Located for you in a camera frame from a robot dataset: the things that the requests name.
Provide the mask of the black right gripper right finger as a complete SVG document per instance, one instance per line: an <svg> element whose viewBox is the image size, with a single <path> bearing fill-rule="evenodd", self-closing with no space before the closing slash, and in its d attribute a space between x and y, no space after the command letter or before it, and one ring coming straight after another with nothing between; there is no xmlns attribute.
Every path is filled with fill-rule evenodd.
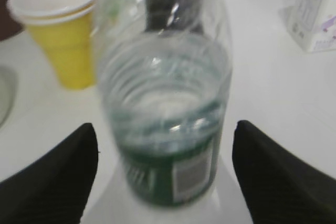
<svg viewBox="0 0 336 224"><path fill-rule="evenodd" d="M237 123L232 161L253 223L335 223L335 179L247 120Z"/></svg>

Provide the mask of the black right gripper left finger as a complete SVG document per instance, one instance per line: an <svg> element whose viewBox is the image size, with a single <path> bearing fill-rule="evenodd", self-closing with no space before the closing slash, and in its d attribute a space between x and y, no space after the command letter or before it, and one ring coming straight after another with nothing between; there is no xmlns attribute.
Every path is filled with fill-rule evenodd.
<svg viewBox="0 0 336 224"><path fill-rule="evenodd" d="M1 223L80 223L99 160L91 123L1 182Z"/></svg>

